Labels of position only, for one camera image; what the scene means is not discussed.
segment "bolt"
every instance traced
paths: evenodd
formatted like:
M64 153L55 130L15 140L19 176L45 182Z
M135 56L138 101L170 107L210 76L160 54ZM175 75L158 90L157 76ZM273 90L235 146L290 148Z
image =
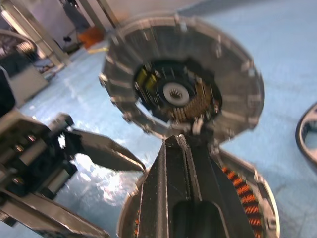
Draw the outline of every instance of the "bolt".
M30 140L32 142L35 141L35 139L36 139L35 136L33 136L33 135L28 135L27 137L28 137L28 140Z
M135 87L136 90L139 90L139 89L140 89L140 87L139 87L139 85L138 85L137 82L134 83L134 87Z
M149 134L151 132L151 128L149 127L149 125L145 125L145 127L143 128L143 132L146 134Z
M202 78L200 78L200 77L196 77L196 81L197 81L199 84L203 84L203 80L202 80Z
M20 177L16 177L13 179L13 182L16 184L16 185L23 185L24 184L24 181L22 178Z
M210 148L210 153L211 153L211 155L217 155L217 154L219 154L219 153L220 153L219 147L217 147L217 146L211 146L211 148Z
M149 63L147 63L147 64L145 64L145 69L146 69L147 71L151 71L152 66L151 66Z
M180 22L179 23L179 27L180 27L180 30L182 32L187 32L188 31L186 22Z
M17 151L22 152L23 151L23 147L20 145L15 145L14 147Z
M215 106L214 106L214 112L215 112L215 113L218 113L218 112L219 112L219 107L218 107L218 105L215 105Z
M220 58L221 55L222 55L221 45L218 44L218 45L216 46L216 56L217 56L217 58Z
M250 68L250 69L248 70L248 76L249 76L249 77L254 77L255 75L256 75L255 69L254 69L254 68Z
M99 82L103 88L106 87L106 83L108 82L107 77L104 74L99 75Z

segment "copper winding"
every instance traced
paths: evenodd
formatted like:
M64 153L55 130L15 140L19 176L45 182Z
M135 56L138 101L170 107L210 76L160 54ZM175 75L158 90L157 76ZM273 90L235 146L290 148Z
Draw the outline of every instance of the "copper winding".
M254 195L247 195L245 197L242 197L241 198L241 203L242 204L248 204L248 203L251 203L251 202L256 202L256 198L254 197Z
M262 227L261 220L258 218L261 217L259 204L255 196L253 195L252 190L246 184L246 182L241 177L239 177L237 173L231 171L227 167L222 167L221 169L227 175L228 179L232 182L238 196L240 197L245 214L249 219L249 224L253 229L254 237L263 238L262 233L258 230L259 227Z
M236 178L232 183L233 183L233 186L237 187L240 184L242 184L242 182L243 182L242 178Z
M235 172L234 172L234 171L230 171L230 172L227 174L227 177L228 177L228 179L231 180L234 175L235 175Z
M249 223L251 226L261 226L261 220L259 218L249 218Z
M242 187L240 187L240 188L238 188L237 189L237 194L240 196L240 195L243 195L243 194L245 194L245 193L247 193L247 192L250 192L250 188L249 188L249 186L247 186L247 185L243 185Z
M196 96L183 108L174 108L170 110L170 115L174 120L186 122L188 119L194 119L206 112L211 104L211 89L204 83L196 83Z
M259 207L258 206L245 207L244 211L246 214L256 214L256 213L259 213Z
M254 232L254 237L255 238L262 238L262 235L259 232Z
M140 214L140 210L137 211L138 218L134 220L134 223L135 223L134 236L135 237L137 237L137 235L138 235L139 214Z

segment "orange object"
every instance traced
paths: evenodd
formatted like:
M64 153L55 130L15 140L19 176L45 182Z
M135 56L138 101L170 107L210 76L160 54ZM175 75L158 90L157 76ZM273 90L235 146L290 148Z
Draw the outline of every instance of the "orange object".
M261 226L261 220L258 218L249 218L251 226Z
M259 233L259 232L254 232L254 237L255 237L255 238L261 238L262 235L261 235L261 233Z
M237 187L239 186L240 184L242 184L243 180L242 178L236 178L234 181L233 181L233 186Z
M89 28L84 33L79 34L78 38L84 43L84 47L88 49L90 46L102 41L104 36L104 32L94 26Z
M231 171L227 174L228 179L232 179L235 176L235 172Z
M248 203L256 202L256 199L253 195L248 195L248 196L242 197L241 202L242 204L248 204Z
M243 194L245 194L247 192L250 192L249 186L247 186L247 185L244 185L243 187L237 189L237 194L239 196L243 195Z
M245 207L244 211L246 214L256 214L259 213L259 208L257 206Z

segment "screw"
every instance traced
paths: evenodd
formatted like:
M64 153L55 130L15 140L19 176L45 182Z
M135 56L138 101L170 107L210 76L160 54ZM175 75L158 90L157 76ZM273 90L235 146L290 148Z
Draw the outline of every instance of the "screw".
M23 147L20 145L15 145L14 147L17 151L22 152L23 151Z
M35 139L36 139L35 136L33 136L33 135L28 135L27 137L30 141L35 141Z
M220 58L221 55L222 55L221 45L218 44L218 45L216 46L216 56L217 56L217 58Z
M139 90L139 89L140 89L140 87L139 87L139 85L138 85L137 82L134 83L134 87L135 87L136 90Z
M22 178L20 177L16 177L13 179L13 182L16 184L16 185L23 185L24 184L24 181Z

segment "machine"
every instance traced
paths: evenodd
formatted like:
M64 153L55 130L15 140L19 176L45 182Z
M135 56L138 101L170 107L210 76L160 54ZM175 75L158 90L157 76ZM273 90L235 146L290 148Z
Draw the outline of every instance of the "machine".
M196 18L133 19L112 34L100 83L125 120L163 139L151 168L111 139L74 129L68 115L45 126L12 110L3 73L2 221L49 238L109 237L52 201L83 153L98 165L144 174L122 208L120 238L279 238L267 182L220 148L253 129L264 104L261 76L235 41Z
M9 75L8 82L17 107L21 107L48 85L32 65L38 58L37 50L37 45L29 38L0 29L0 66Z

